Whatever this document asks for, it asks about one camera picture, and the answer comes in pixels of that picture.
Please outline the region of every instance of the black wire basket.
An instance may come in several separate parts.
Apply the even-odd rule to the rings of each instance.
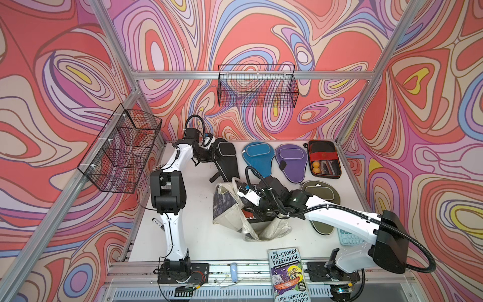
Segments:
[[[142,110],[124,110],[88,168],[79,170],[102,192],[134,193],[161,123]]]
[[[293,64],[218,65],[220,107],[295,107]]]

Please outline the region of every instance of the swirling pattern backdrop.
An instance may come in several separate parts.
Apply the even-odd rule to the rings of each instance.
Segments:
[[[0,277],[129,92],[87,0],[0,1]],[[134,198],[87,184],[16,301],[93,300]]]
[[[482,95],[483,3],[430,0],[344,138],[371,209],[435,256],[416,274],[430,301],[483,301]]]
[[[291,62],[301,71],[371,71],[405,0],[136,0],[108,12],[133,68],[218,70]],[[219,108],[217,81],[145,80],[167,140],[199,114],[226,139],[335,139],[363,81],[301,80],[295,109]]]

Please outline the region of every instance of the book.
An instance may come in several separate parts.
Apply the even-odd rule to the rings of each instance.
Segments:
[[[269,250],[269,265],[275,302],[310,302],[296,247]]]

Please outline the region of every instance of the mounting plate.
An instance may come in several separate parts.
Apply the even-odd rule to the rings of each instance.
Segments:
[[[307,262],[307,271],[309,273],[310,281],[312,282],[329,282],[333,281],[331,278],[326,277],[328,273],[328,269],[325,267],[326,262]],[[351,274],[344,274],[342,276],[342,280],[340,281],[355,281],[357,278],[354,273]]]
[[[206,282],[208,281],[208,274],[210,273],[210,264],[209,263],[191,263],[191,270],[190,270],[191,278],[189,279],[188,283],[194,283],[194,284],[201,283],[201,274],[193,273],[196,271],[203,273],[203,275],[205,276],[205,282]],[[163,273],[160,273],[157,275],[157,282],[158,284],[178,284],[176,279],[174,279],[172,276],[167,276]]]

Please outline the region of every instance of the calculator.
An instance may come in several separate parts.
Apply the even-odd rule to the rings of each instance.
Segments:
[[[339,234],[339,241],[341,245],[358,245],[364,243],[364,240],[362,240],[360,237],[345,230],[337,229],[337,233]]]

